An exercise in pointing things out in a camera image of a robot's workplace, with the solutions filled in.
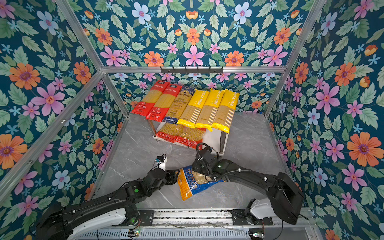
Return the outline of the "blue orange pasta bag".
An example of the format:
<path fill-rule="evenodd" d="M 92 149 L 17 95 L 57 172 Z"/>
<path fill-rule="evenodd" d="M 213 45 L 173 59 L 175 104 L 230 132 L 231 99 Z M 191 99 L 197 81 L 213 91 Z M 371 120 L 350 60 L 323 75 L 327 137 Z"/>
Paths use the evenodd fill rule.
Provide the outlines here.
<path fill-rule="evenodd" d="M 201 193 L 202 191 L 220 182 L 223 181 L 215 182 L 210 177 L 193 171 L 192 166 L 180 169 L 180 173 L 177 178 L 177 183 L 179 185 L 183 201 L 186 201 L 192 196 Z"/>

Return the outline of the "small red pasta bag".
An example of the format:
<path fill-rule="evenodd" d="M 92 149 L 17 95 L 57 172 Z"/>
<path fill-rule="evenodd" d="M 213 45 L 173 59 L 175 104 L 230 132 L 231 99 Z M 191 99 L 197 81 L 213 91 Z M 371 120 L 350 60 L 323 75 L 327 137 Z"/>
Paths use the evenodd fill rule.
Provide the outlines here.
<path fill-rule="evenodd" d="M 184 127 L 182 132 L 177 136 L 176 142 L 184 146 L 196 149 L 197 144 L 203 142 L 203 136 L 205 133 L 206 129 L 191 129 Z"/>

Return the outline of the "red macaroni bag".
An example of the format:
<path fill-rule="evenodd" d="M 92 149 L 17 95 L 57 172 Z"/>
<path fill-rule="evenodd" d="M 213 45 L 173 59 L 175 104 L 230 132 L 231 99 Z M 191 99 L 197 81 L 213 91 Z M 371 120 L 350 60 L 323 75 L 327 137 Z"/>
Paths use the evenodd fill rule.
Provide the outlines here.
<path fill-rule="evenodd" d="M 170 143 L 176 142 L 177 137 L 183 133 L 184 127 L 166 123 L 157 133 L 156 137 L 161 138 Z"/>

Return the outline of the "yellow Pastatime spaghetti bag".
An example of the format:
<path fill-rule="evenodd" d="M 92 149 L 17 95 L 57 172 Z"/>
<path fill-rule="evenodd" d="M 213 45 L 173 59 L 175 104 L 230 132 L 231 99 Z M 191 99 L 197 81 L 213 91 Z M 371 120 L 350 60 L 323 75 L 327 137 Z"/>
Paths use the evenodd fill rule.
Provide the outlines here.
<path fill-rule="evenodd" d="M 209 94 L 209 91 L 196 90 L 177 124 L 194 129 Z"/>

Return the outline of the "red spaghetti bag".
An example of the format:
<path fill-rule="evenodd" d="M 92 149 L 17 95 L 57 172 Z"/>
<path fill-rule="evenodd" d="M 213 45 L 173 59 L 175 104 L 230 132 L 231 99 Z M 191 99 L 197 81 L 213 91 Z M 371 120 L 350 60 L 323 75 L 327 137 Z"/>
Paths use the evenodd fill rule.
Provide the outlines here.
<path fill-rule="evenodd" d="M 132 114 L 147 116 L 157 100 L 170 85 L 167 81 L 157 81 L 145 97 L 131 111 Z"/>
<path fill-rule="evenodd" d="M 180 85 L 168 85 L 146 116 L 146 119 L 161 122 L 166 116 L 168 110 L 170 109 L 172 103 L 176 99 L 181 89 L 182 86 Z"/>

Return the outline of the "amber blue spaghetti bag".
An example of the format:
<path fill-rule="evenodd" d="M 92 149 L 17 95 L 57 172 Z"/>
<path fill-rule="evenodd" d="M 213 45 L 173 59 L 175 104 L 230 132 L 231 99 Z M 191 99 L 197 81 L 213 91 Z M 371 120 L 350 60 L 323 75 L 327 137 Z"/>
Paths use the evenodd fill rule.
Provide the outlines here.
<path fill-rule="evenodd" d="M 181 91 L 176 96 L 174 102 L 171 104 L 162 122 L 169 124 L 177 124 L 179 118 L 182 116 L 195 91 L 196 89 L 193 87 L 182 87 Z"/>

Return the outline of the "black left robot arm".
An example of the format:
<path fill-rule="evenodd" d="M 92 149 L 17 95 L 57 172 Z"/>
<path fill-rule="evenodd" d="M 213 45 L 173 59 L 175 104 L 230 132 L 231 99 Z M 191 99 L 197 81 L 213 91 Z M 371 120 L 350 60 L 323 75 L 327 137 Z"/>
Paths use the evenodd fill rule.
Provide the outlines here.
<path fill-rule="evenodd" d="M 123 184 L 116 191 L 81 204 L 50 206 L 36 225 L 38 240 L 75 240 L 101 228 L 122 223 L 133 225 L 139 219 L 138 203 L 163 186 L 177 182 L 178 170 L 152 169 L 142 178 Z"/>

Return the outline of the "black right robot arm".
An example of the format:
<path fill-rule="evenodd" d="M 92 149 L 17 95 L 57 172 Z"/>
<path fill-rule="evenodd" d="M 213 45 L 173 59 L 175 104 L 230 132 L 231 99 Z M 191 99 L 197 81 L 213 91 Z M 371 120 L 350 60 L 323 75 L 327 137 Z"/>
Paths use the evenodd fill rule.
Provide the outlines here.
<path fill-rule="evenodd" d="M 277 175 L 270 175 L 243 168 L 230 160 L 213 155 L 211 147 L 196 152 L 194 172 L 215 182 L 237 183 L 256 190 L 268 198 L 275 216 L 291 225 L 297 223 L 305 196 L 287 174 L 279 172 Z"/>

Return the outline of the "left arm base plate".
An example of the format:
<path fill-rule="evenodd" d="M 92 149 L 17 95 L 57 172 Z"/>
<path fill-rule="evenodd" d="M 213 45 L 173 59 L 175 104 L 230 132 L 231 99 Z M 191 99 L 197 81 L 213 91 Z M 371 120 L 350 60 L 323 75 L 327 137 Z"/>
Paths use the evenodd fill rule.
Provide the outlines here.
<path fill-rule="evenodd" d="M 127 225 L 149 227 L 153 223 L 154 214 L 154 210 L 139 210 L 133 217 L 128 218 Z"/>

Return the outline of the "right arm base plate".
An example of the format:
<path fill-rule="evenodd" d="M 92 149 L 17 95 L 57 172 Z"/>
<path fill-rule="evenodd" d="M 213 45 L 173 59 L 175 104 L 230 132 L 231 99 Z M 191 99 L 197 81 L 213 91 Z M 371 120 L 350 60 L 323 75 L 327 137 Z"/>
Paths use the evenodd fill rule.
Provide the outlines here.
<path fill-rule="evenodd" d="M 230 210 L 234 226 L 272 226 L 272 218 L 264 218 L 262 220 L 256 218 L 250 213 L 246 214 L 245 209 Z"/>

